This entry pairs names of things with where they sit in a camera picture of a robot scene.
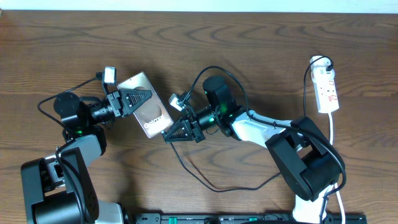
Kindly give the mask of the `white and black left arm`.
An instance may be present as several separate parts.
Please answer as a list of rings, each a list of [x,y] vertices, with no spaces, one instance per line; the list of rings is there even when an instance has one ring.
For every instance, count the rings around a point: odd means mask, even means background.
[[[21,166],[28,223],[135,223],[119,203],[97,198],[88,166],[106,150],[102,124],[133,114],[151,97],[149,90],[116,90],[103,100],[71,91],[55,95],[65,144]]]

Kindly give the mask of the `silver Galaxy smartphone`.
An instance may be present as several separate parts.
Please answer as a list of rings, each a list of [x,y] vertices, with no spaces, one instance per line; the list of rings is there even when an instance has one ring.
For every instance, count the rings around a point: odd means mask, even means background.
[[[149,98],[134,112],[134,116],[148,138],[153,138],[155,135],[173,125],[174,122],[172,121],[171,116],[165,109],[165,106],[161,102],[158,94],[144,72],[138,73],[137,75],[121,82],[117,85],[117,88],[119,90],[151,91],[151,98]]]

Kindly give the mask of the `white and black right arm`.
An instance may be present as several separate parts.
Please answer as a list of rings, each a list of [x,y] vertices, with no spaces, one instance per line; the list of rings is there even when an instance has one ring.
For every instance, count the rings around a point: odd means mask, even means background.
[[[189,92],[170,97],[170,105],[181,115],[163,134],[164,141],[200,142],[205,130],[217,126],[227,137],[266,148],[296,195],[293,218],[323,223],[328,198],[345,185],[346,173],[341,156],[316,124],[306,116],[270,119],[238,105],[223,77],[207,78],[203,90],[209,104],[199,111],[189,104]]]

